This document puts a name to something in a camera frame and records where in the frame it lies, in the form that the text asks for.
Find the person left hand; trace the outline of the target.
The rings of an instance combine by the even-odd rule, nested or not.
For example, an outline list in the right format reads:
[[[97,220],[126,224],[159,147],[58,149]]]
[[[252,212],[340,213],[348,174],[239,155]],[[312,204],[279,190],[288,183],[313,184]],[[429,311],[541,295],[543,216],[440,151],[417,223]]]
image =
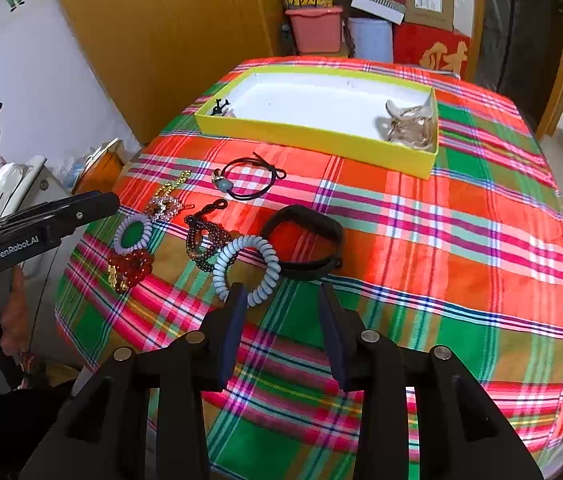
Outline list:
[[[14,356],[27,347],[29,340],[28,307],[24,290],[24,274],[20,266],[12,269],[12,284],[1,315],[3,336],[2,350],[6,356]]]

